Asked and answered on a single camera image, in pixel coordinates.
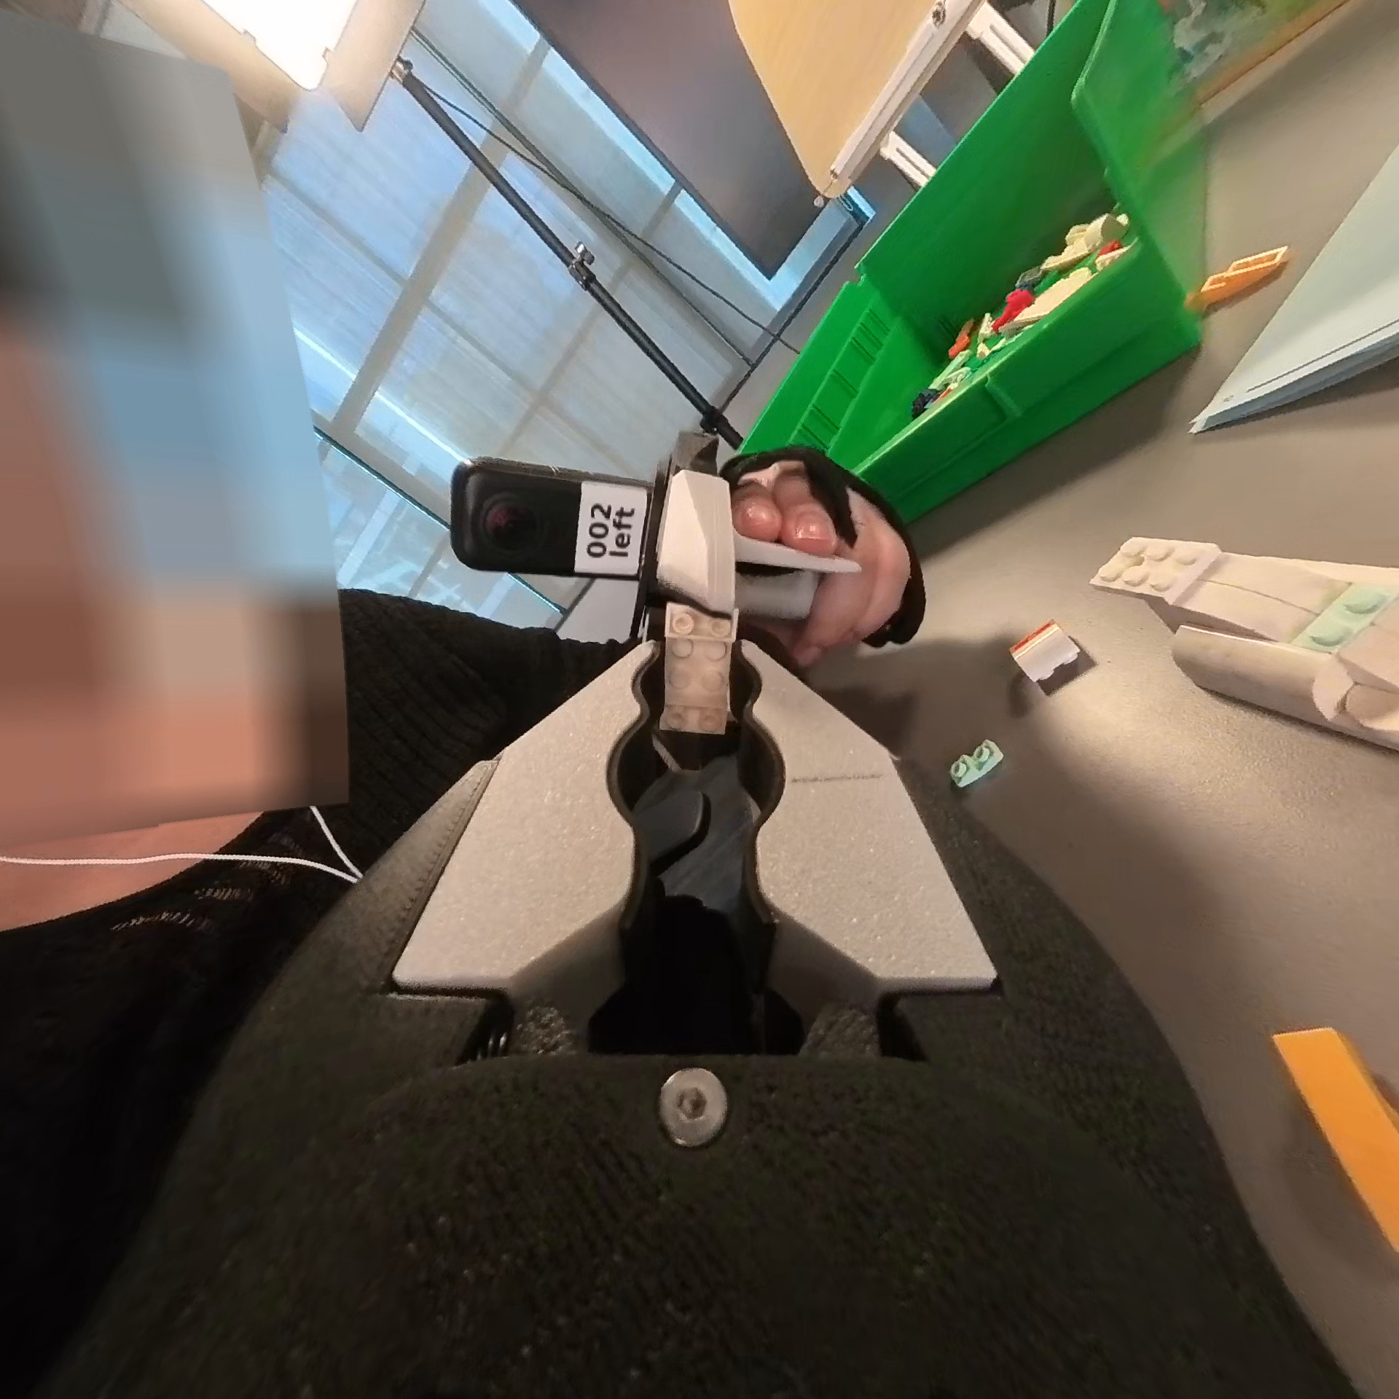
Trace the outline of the colourful lego set box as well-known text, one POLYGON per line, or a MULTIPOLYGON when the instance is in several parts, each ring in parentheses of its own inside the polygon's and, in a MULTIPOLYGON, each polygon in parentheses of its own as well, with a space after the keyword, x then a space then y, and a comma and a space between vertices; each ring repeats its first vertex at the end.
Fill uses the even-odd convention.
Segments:
POLYGON ((1275 56, 1343 2, 1161 2, 1198 103, 1275 56))

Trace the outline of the orange lego frame piece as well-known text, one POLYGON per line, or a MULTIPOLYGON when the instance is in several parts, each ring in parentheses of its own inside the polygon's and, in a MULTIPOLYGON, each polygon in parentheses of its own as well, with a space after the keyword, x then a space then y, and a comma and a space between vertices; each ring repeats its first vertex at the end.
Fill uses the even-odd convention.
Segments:
POLYGON ((1201 315, 1215 306, 1232 302, 1248 294, 1252 288, 1275 279, 1287 267, 1289 259, 1289 246, 1234 259, 1223 271, 1209 275, 1198 288, 1194 288, 1186 296, 1184 306, 1192 314, 1201 315))

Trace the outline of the large black screen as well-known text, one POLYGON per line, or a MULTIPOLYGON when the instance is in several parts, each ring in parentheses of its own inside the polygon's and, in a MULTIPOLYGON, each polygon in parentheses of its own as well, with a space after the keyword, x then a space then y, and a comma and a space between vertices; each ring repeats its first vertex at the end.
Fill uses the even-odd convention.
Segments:
POLYGON ((816 203, 725 2, 522 2, 518 10, 679 176, 698 207, 774 275, 826 215, 816 203))

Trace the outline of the pale blue instruction booklet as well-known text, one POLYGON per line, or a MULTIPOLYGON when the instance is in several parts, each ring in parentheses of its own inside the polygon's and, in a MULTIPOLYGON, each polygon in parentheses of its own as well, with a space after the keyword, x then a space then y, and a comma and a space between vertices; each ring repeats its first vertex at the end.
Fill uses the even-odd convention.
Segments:
POLYGON ((1190 432, 1261 416, 1395 356, 1397 153, 1391 153, 1190 432))

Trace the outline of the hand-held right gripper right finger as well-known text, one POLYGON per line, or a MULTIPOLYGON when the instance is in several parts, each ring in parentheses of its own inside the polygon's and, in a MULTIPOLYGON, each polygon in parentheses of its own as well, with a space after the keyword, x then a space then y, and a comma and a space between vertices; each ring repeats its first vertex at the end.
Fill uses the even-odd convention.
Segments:
POLYGON ((977 993, 996 971, 892 753, 745 643, 747 884, 782 999, 977 993))

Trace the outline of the white lego build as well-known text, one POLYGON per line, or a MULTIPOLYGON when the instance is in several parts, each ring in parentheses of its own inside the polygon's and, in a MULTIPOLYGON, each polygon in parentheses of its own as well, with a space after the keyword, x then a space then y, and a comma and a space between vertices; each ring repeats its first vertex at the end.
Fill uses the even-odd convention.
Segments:
POLYGON ((1091 586, 1145 602, 1201 691, 1397 751, 1397 569, 1128 538, 1091 586))

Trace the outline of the white lego plate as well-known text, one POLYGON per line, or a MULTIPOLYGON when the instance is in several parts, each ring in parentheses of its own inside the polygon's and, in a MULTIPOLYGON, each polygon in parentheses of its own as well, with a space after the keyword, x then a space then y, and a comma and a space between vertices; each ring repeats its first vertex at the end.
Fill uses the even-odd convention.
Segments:
POLYGON ((689 604, 665 604, 662 732, 725 733, 737 621, 737 613, 714 615, 689 604))

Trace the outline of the pile of lego pieces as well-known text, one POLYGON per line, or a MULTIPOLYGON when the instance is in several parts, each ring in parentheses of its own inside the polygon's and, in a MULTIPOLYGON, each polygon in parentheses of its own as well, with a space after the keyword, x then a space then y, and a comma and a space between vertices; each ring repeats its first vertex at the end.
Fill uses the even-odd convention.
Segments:
POLYGON ((962 325, 948 346, 946 364, 913 397, 911 420, 925 416, 942 399, 962 389, 998 352, 1043 325, 1078 290, 1109 271, 1132 248, 1134 226, 1122 209, 1072 225, 1064 234, 1062 250, 1018 275, 1000 306, 973 315, 962 325))

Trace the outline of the black light stand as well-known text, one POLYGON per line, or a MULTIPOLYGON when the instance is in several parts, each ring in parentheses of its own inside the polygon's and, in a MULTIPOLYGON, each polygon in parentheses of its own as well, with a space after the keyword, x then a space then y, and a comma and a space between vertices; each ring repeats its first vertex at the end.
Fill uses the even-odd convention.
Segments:
POLYGON ((650 337, 650 333, 629 314, 629 310, 617 302, 613 292, 604 286, 600 277, 594 273, 592 252, 584 244, 567 246, 551 225, 522 196, 522 192, 516 190, 516 186, 486 155, 480 143, 460 128, 453 116, 464 114, 464 108, 443 101, 435 89, 416 76, 412 62, 406 58, 397 58, 393 62, 393 77, 468 161, 468 165, 482 174, 507 207, 530 228, 546 252, 551 254, 551 257, 569 273, 569 279, 592 300, 594 306, 602 308, 604 315, 617 325, 617 329, 646 358, 646 362, 652 364, 652 368, 665 377, 673 391, 685 399, 685 403, 698 414, 702 430, 716 435, 724 445, 735 451, 741 449, 743 434, 737 432, 725 412, 706 399, 700 389, 696 389, 696 385, 664 352, 654 337, 650 337))

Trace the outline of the white softbox lamp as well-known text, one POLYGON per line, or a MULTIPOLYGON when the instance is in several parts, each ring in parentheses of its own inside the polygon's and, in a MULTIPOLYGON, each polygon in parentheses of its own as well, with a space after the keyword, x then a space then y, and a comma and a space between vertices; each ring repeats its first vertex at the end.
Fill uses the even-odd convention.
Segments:
POLYGON ((331 97, 362 132, 395 77, 424 2, 205 2, 298 89, 331 97))

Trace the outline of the red and white lego piece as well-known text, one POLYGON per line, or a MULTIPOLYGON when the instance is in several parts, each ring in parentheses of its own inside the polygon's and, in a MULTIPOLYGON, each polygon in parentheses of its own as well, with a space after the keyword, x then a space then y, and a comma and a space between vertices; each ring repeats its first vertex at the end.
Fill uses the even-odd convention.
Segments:
POLYGON ((1097 660, 1058 621, 1045 621, 1008 650, 1023 679, 1052 695, 1089 673, 1097 660))

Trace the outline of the beige chair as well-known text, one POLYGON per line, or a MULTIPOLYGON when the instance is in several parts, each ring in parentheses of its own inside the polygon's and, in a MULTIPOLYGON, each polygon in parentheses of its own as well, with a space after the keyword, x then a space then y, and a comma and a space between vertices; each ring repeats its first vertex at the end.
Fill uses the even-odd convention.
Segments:
POLYGON ((820 203, 842 197, 873 159, 915 190, 934 176, 898 124, 960 39, 1010 76, 1035 54, 985 2, 731 2, 729 16, 820 203))

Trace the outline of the green plastic bin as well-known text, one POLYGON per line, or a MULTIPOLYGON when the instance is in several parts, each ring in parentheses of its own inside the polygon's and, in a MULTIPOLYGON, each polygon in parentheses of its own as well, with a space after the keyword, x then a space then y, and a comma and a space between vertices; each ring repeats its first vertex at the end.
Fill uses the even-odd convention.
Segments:
POLYGON ((1161 4, 1074 4, 813 329, 745 451, 813 445, 905 521, 1200 343, 1203 132, 1161 4), (1124 215, 1122 254, 911 406, 962 327, 998 314, 1070 226, 1124 215))

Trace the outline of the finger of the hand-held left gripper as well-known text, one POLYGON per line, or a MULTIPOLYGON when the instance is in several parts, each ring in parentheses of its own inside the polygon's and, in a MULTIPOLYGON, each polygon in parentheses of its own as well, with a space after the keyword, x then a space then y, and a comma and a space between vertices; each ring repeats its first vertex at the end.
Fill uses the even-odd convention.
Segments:
POLYGON ((735 610, 735 530, 724 478, 677 470, 660 517, 660 594, 698 610, 735 610))

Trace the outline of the person's left hand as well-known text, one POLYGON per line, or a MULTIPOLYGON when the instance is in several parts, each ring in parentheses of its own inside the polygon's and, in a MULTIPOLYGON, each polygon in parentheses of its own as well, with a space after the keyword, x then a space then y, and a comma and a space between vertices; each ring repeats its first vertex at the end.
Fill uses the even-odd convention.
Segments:
POLYGON ((900 644, 917 633, 925 612, 917 554, 859 478, 805 447, 733 457, 725 478, 737 534, 859 565, 822 577, 803 621, 747 623, 751 639, 809 668, 857 644, 900 644))

